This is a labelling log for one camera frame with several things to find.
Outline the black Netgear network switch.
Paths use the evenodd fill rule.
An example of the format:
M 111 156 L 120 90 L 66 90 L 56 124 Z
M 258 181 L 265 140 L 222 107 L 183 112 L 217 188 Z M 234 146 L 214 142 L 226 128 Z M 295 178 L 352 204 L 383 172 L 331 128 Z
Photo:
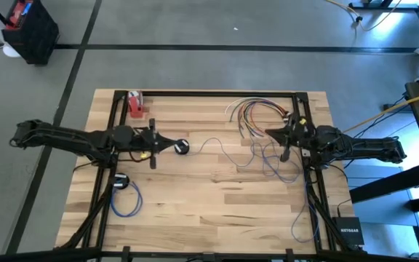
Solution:
M 350 245 L 364 245 L 362 228 L 358 217 L 334 217 L 338 231 Z

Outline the black aluminium table frame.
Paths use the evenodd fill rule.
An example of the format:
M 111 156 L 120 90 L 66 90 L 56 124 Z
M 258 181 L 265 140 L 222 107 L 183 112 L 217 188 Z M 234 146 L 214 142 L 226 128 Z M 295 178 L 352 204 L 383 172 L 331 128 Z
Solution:
M 120 114 L 119 124 L 125 124 L 126 113 L 129 108 L 127 102 L 128 91 L 126 90 L 97 90 L 99 94 L 106 91 L 114 91 L 111 100 L 111 110 L 108 117 L 108 128 L 112 127 L 116 123 L 117 108 L 119 102 L 122 101 L 122 108 Z M 259 98 L 289 98 L 292 100 L 292 109 L 295 114 L 300 113 L 299 101 L 302 101 L 304 107 L 305 116 L 307 122 L 312 121 L 312 115 L 309 105 L 308 93 L 307 92 L 229 92 L 228 90 L 148 90 L 143 91 L 145 97 L 170 97 L 170 98 L 248 98 L 249 96 L 255 96 Z M 103 173 L 105 167 L 98 166 L 97 175 L 95 177 L 95 184 L 92 188 L 92 198 L 89 204 L 89 212 L 85 220 L 79 226 L 73 236 L 62 246 L 55 247 L 52 250 L 38 251 L 32 253 L 11 253 L 0 255 L 0 262 L 79 262 L 97 260 L 101 258 L 115 257 L 121 258 L 122 262 L 133 262 L 134 258 L 163 258 L 163 259 L 174 259 L 174 258 L 190 258 L 194 260 L 200 260 L 204 262 L 219 262 L 224 260 L 284 260 L 295 261 L 295 260 L 314 260 L 314 261 L 337 261 L 337 262 L 419 262 L 418 259 L 412 258 L 399 258 L 392 256 L 383 255 L 370 255 L 362 251 L 346 251 L 348 248 L 346 239 L 340 239 L 342 236 L 340 232 L 334 228 L 335 224 L 329 217 L 329 211 L 326 211 L 326 189 L 324 185 L 324 179 L 321 178 L 318 181 L 319 193 L 321 193 L 321 200 L 324 199 L 324 204 L 321 200 L 315 199 L 315 196 L 309 196 L 307 201 L 307 207 L 315 205 L 315 210 L 320 213 L 326 226 L 326 232 L 328 233 L 328 242 L 330 235 L 334 235 L 333 239 L 336 240 L 337 245 L 344 246 L 344 250 L 324 250 L 322 249 L 321 237 L 318 229 L 316 240 L 314 240 L 315 253 L 312 254 L 295 254 L 293 249 L 284 248 L 283 251 L 277 253 L 218 253 L 209 250 L 203 250 L 202 252 L 196 253 L 178 253 L 176 252 L 138 252 L 131 251 L 130 246 L 123 246 L 122 251 L 107 251 L 103 249 L 103 244 L 106 237 L 108 228 L 108 212 L 110 208 L 110 201 L 112 197 L 113 187 L 109 185 L 112 183 L 112 175 L 116 173 L 116 167 L 119 162 L 133 162 L 131 159 L 120 159 L 118 153 L 110 153 L 109 165 L 111 168 L 110 176 L 107 180 L 107 186 L 103 192 L 100 192 L 101 182 L 103 179 Z M 97 240 L 95 246 L 88 246 L 92 236 L 92 230 L 94 228 L 93 222 L 96 221 L 98 213 L 101 211 L 99 218 L 99 224 L 97 226 Z

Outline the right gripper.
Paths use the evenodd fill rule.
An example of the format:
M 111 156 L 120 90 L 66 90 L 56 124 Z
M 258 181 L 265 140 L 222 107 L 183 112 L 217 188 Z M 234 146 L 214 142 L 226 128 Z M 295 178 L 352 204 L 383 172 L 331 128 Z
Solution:
M 286 162 L 290 159 L 291 146 L 301 147 L 301 143 L 307 138 L 312 138 L 315 132 L 314 124 L 298 114 L 291 115 L 283 127 L 265 130 L 266 134 L 284 146 L 284 152 L 280 156 L 281 162 Z

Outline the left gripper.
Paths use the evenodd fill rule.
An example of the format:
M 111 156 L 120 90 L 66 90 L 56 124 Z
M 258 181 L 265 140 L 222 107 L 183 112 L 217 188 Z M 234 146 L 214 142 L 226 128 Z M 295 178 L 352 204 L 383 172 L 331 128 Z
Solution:
M 154 118 L 149 119 L 148 128 L 136 127 L 135 130 L 143 139 L 144 146 L 142 146 L 142 150 L 145 151 L 144 147 L 148 147 L 148 151 L 150 152 L 150 156 L 148 157 L 150 168 L 155 170 L 156 154 L 158 154 L 158 151 L 163 151 L 166 148 L 174 147 L 177 141 L 175 139 L 164 137 L 159 132 L 157 132 L 156 121 Z

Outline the red tape dispenser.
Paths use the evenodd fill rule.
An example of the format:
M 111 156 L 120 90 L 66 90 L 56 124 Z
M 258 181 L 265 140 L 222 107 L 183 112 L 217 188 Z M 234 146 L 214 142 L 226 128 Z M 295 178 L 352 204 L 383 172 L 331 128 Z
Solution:
M 143 94 L 140 90 L 128 92 L 129 115 L 133 119 L 141 119 L 144 114 Z

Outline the black crate with red top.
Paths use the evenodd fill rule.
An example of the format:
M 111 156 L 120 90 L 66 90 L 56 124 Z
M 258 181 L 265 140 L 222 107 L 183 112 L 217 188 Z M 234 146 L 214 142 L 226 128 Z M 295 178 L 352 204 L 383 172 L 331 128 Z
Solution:
M 60 37 L 58 24 L 40 0 L 14 0 L 1 30 L 6 43 L 27 64 L 44 66 Z

